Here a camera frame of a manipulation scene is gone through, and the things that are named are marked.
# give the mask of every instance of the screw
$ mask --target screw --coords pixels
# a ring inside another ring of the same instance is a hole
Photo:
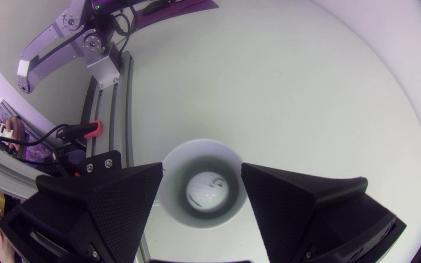
[[[111,159],[107,159],[107,160],[105,161],[105,167],[106,167],[107,169],[110,169],[112,166],[113,166],[113,161],[112,161]]]
[[[89,163],[86,168],[87,168],[87,173],[92,173],[92,171],[94,170],[94,165]]]

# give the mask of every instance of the golf ball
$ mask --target golf ball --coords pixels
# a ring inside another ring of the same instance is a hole
[[[186,198],[189,204],[204,213],[212,213],[225,205],[229,195],[228,183],[219,174],[202,172],[187,184]]]

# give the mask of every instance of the white cup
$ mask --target white cup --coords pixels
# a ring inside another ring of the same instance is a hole
[[[241,180],[241,159],[227,145],[216,140],[192,140],[172,150],[163,160],[163,178],[158,197],[178,222],[193,228],[215,228],[231,220],[242,208],[247,193]],[[218,211],[202,213],[192,208],[186,187],[194,175],[214,172],[228,183],[229,197]]]

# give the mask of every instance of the purple mat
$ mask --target purple mat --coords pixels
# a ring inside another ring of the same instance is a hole
[[[159,10],[151,15],[143,15],[144,10],[138,10],[139,24],[137,29],[145,28],[155,22],[162,21],[179,15],[194,13],[197,11],[219,8],[219,6],[212,0],[183,0],[171,5],[165,9]]]

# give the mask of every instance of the cable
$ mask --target cable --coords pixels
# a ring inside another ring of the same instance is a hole
[[[17,158],[17,157],[15,157],[17,160],[19,160],[19,161],[21,161],[21,162],[23,162],[23,163],[30,163],[30,164],[34,164],[34,165],[59,165],[59,164],[69,164],[69,165],[72,165],[72,166],[76,166],[74,163],[40,163],[40,162],[38,162],[38,161],[32,161],[32,160],[25,160],[25,159],[22,159],[22,158]]]
[[[122,2],[123,3],[126,3],[129,6],[129,8],[131,9],[131,12],[132,12],[132,15],[133,15],[133,20],[134,20],[134,25],[131,28],[130,21],[127,18],[127,16],[125,16],[123,14],[122,9],[120,10],[120,12],[121,12],[120,14],[114,15],[114,16],[112,15],[111,22],[112,22],[113,28],[118,33],[118,35],[122,35],[122,36],[126,37],[125,38],[125,41],[124,41],[124,44],[123,44],[123,46],[120,49],[119,54],[118,54],[118,60],[120,62],[122,60],[122,52],[123,52],[124,48],[126,47],[128,41],[129,41],[130,35],[132,35],[132,33],[134,33],[137,30],[137,26],[139,25],[139,16],[137,15],[137,12],[136,12],[136,10],[134,9],[134,7],[132,5],[132,2],[130,2],[130,1],[128,2],[127,0],[123,0]],[[119,23],[117,21],[117,18],[118,17],[122,17],[122,18],[124,18],[126,20],[128,31],[123,31],[122,30],[121,26],[119,25]]]
[[[126,24],[127,24],[127,27],[128,27],[128,32],[130,32],[131,31],[131,25],[130,25],[130,22],[129,22],[129,19],[127,18],[127,16],[125,16],[124,14],[118,14],[118,15],[115,15],[115,20],[116,20],[117,17],[122,17],[122,18],[124,18],[124,20],[126,20]],[[121,54],[122,54],[124,48],[126,47],[128,41],[129,41],[129,36],[130,35],[127,35],[126,36],[125,41],[124,41],[124,44],[123,44],[123,46],[121,47],[121,49],[119,51],[119,54],[118,54],[119,58],[118,59],[120,61],[121,61]]]
[[[14,140],[14,139],[11,139],[11,138],[6,138],[6,137],[0,137],[0,141],[5,141],[5,142],[10,142],[10,143],[20,144],[20,145],[25,145],[25,146],[34,146],[34,145],[37,145],[37,144],[43,142],[44,140],[46,140],[57,129],[62,128],[62,127],[67,127],[67,126],[69,126],[69,125],[67,125],[67,124],[60,124],[60,125],[54,127],[52,130],[50,130],[47,134],[45,134],[45,136],[43,136],[39,140],[36,140],[36,141],[33,141],[33,142],[25,142],[25,141],[20,141],[20,140]]]

